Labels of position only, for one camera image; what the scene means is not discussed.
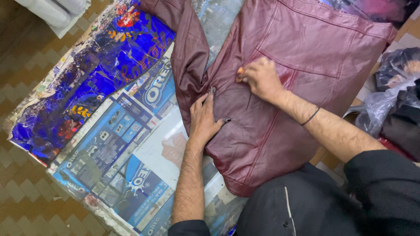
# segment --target tiled floor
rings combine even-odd
[[[32,27],[0,55],[0,124],[71,48],[110,0],[92,0],[77,24],[58,39],[46,23]],[[0,236],[109,235],[110,232],[45,173],[45,168],[14,147],[0,129]]]

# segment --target person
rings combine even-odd
[[[236,79],[304,125],[339,160],[357,200],[307,163],[254,191],[237,223],[238,236],[420,235],[420,169],[340,117],[283,88],[267,58]],[[191,106],[191,130],[172,211],[169,236],[209,236],[204,219],[201,161],[206,143],[230,121],[213,117],[215,88]]]

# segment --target red fabric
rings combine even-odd
[[[142,0],[142,10],[177,32],[171,56],[176,97],[187,131],[190,106],[216,88],[215,119],[231,122],[205,151],[235,195],[309,161],[318,143],[291,117],[236,84],[240,66],[266,56],[294,94],[339,116],[348,109],[391,42],[391,24],[371,23],[311,0],[245,0],[218,56],[205,72],[209,46],[190,0]]]
[[[416,161],[410,154],[406,153],[404,150],[400,149],[397,145],[395,145],[393,142],[387,140],[385,137],[379,137],[378,141],[386,147],[388,150],[394,151],[401,156],[409,159],[410,161]]]

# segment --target man's right hand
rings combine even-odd
[[[249,63],[238,74],[237,83],[248,83],[253,94],[272,104],[286,91],[274,69],[274,62],[266,57]]]

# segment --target black fabric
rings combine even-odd
[[[210,236],[210,230],[204,220],[185,220],[171,226],[168,236]]]
[[[396,104],[389,111],[382,134],[399,148],[420,161],[420,109],[416,86],[399,91]]]
[[[344,171],[361,203],[325,172],[306,164],[252,194],[239,217],[237,235],[420,235],[417,166],[391,151],[377,150],[357,155]],[[169,229],[169,236],[209,234],[203,221],[180,223]]]

